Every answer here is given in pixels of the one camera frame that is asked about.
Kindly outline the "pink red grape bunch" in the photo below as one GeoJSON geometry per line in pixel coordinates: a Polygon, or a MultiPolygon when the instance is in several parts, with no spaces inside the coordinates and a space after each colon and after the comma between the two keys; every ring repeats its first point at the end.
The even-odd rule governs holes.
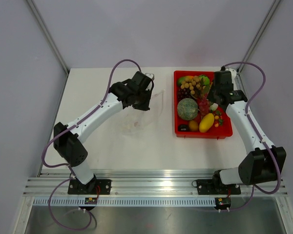
{"type": "Polygon", "coordinates": [[[201,101],[199,102],[199,111],[202,116],[205,116],[209,113],[209,101],[206,97],[203,97],[201,101]]]}

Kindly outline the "yellow mango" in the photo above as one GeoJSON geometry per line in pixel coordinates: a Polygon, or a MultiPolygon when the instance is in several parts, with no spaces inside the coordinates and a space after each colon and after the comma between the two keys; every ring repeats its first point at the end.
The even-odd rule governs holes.
{"type": "Polygon", "coordinates": [[[214,115],[212,113],[208,113],[205,115],[199,124],[199,131],[201,133],[207,132],[214,124],[214,115]]]}

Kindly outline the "clear zip top bag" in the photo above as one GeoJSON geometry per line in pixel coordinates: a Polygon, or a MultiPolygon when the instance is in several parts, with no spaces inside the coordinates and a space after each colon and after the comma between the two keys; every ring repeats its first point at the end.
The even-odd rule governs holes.
{"type": "Polygon", "coordinates": [[[151,123],[158,120],[164,108],[165,89],[151,95],[148,111],[136,110],[132,107],[124,109],[120,113],[121,121],[119,129],[124,134],[133,134],[142,131],[151,123]]]}

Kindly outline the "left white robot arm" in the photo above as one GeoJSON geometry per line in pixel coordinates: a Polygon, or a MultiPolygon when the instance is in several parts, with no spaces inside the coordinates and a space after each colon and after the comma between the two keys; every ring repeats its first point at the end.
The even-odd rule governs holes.
{"type": "Polygon", "coordinates": [[[124,108],[150,110],[153,88],[154,74],[137,71],[132,78],[114,83],[93,109],[89,109],[67,125],[61,122],[55,125],[56,140],[53,147],[68,163],[74,176],[69,182],[68,194],[110,193],[111,180],[96,178],[86,161],[88,152],[84,143],[101,124],[124,108]]]}

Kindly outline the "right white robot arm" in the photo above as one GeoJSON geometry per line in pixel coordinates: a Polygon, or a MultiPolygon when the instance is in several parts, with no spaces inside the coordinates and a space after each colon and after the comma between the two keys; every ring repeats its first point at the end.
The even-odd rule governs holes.
{"type": "Polygon", "coordinates": [[[218,104],[231,119],[247,154],[238,167],[215,172],[213,190],[223,193],[229,185],[244,184],[268,195],[275,194],[281,185],[286,151],[283,147],[276,147],[264,134],[250,110],[250,100],[243,91],[234,89],[231,71],[214,73],[208,99],[218,104]]]}

